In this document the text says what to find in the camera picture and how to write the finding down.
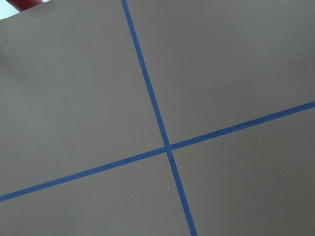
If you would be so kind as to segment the red cylinder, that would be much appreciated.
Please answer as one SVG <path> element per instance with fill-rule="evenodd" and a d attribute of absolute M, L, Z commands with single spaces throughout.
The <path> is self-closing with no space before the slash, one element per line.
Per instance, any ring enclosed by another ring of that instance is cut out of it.
<path fill-rule="evenodd" d="M 6 1 L 19 12 L 25 11 L 34 6 L 43 4 L 42 0 L 6 0 Z"/>

